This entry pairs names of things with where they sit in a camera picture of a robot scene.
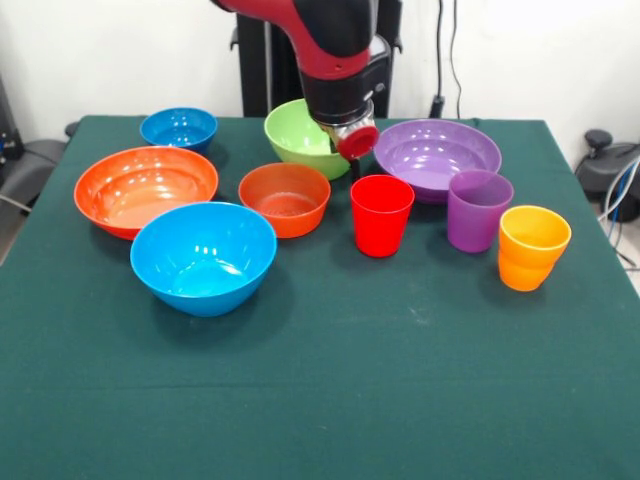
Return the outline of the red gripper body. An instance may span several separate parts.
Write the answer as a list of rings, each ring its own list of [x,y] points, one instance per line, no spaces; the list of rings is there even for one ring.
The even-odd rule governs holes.
[[[343,128],[336,131],[338,153],[346,160],[367,155],[376,145],[379,131],[374,125]]]

